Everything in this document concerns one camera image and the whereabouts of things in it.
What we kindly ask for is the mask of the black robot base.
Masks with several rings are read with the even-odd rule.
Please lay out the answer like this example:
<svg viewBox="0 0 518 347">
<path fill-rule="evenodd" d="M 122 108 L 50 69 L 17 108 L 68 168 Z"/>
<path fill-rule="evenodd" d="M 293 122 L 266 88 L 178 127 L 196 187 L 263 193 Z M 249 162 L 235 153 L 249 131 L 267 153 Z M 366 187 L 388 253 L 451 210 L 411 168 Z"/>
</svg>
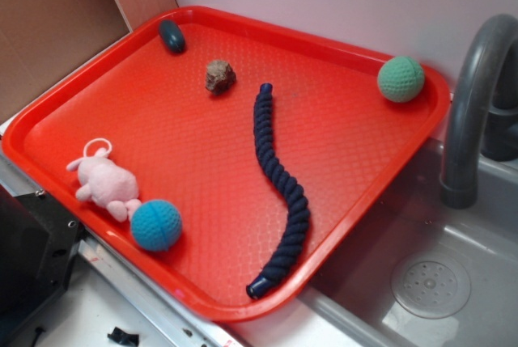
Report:
<svg viewBox="0 0 518 347">
<path fill-rule="evenodd" d="M 1 321 L 26 317 L 67 290 L 83 225 L 48 193 L 1 189 Z"/>
</svg>

